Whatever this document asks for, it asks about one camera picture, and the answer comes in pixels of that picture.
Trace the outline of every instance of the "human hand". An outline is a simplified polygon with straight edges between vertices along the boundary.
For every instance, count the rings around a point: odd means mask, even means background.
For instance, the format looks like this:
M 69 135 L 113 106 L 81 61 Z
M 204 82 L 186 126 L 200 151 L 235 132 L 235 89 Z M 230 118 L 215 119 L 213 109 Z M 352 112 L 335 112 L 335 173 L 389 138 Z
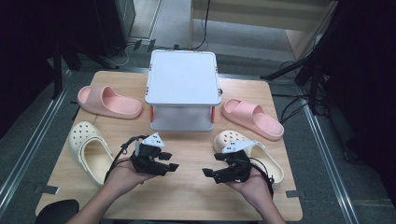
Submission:
M 241 193 L 245 200 L 256 209 L 265 206 L 265 202 L 272 201 L 268 185 L 261 172 L 255 167 L 250 170 L 250 176 L 247 181 L 233 181 L 225 184 Z
M 250 170 L 250 176 L 247 181 L 234 181 L 225 184 L 241 193 L 266 223 L 285 223 L 273 202 L 267 182 L 257 168 L 253 167 Z
M 113 192 L 118 198 L 155 176 L 138 173 L 129 158 L 120 159 L 108 175 L 103 188 Z

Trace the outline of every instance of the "cable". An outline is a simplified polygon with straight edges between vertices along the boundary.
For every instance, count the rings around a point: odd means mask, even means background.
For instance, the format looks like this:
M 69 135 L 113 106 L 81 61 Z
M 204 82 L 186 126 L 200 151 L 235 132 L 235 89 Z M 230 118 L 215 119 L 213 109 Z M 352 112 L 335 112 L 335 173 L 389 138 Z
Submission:
M 130 48 L 131 46 L 134 46 L 134 43 L 131 44 L 131 45 L 128 45 L 128 46 L 124 49 L 125 54 L 126 54 L 126 62 L 125 62 L 125 63 L 113 63 L 113 62 L 112 62 L 110 59 L 108 59 L 108 58 L 106 58 L 106 60 L 107 60 L 108 62 L 110 62 L 110 63 L 116 65 L 116 66 L 124 66 L 125 64 L 127 64 L 127 63 L 129 62 L 129 55 L 128 55 L 127 49 Z
M 199 49 L 205 42 L 206 42 L 206 33 L 207 33 L 207 17 L 209 15 L 209 6 L 210 6 L 210 0 L 207 0 L 207 8 L 206 8 L 206 17 L 205 17 L 205 29 L 204 29 L 204 40 L 202 43 L 198 46 L 193 48 L 192 50 Z

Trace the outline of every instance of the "clog ventilation hole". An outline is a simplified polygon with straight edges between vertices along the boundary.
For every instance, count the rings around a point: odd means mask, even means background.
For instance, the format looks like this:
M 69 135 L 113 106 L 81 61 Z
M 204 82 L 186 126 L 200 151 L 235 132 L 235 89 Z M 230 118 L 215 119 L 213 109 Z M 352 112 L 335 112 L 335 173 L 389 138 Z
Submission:
M 228 138 L 230 138 L 230 140 L 232 141 L 234 138 L 235 138 L 235 140 L 236 141 L 239 141 L 239 140 L 247 140 L 244 136 L 239 136 L 239 134 L 238 133 L 232 133 L 232 132 L 230 132 L 229 134 L 227 134 L 227 133 L 225 133 L 224 134 L 224 142 L 227 142 L 227 139 Z
M 88 130 L 88 125 L 79 125 L 79 130 L 78 131 L 77 130 L 73 131 L 74 135 L 72 137 L 73 137 L 73 140 L 74 140 L 74 144 L 75 145 L 81 144 L 83 139 L 87 139 L 89 137 L 88 136 L 89 132 L 90 131 Z

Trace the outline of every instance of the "plastic box lid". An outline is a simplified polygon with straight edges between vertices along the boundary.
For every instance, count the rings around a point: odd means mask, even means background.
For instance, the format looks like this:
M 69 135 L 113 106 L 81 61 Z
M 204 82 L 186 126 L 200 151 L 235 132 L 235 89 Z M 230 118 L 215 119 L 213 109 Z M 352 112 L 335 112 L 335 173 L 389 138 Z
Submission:
M 149 105 L 219 105 L 216 56 L 207 51 L 152 51 L 146 89 Z

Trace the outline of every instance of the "black wall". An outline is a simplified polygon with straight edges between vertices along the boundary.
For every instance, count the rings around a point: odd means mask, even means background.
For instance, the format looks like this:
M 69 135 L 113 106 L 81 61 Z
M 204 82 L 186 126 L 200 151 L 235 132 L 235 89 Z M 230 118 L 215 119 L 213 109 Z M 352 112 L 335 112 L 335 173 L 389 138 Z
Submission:
M 340 4 L 350 7 L 345 2 Z M 326 90 L 354 133 L 345 144 L 381 175 L 395 202 L 395 3 L 355 1 L 325 54 Z

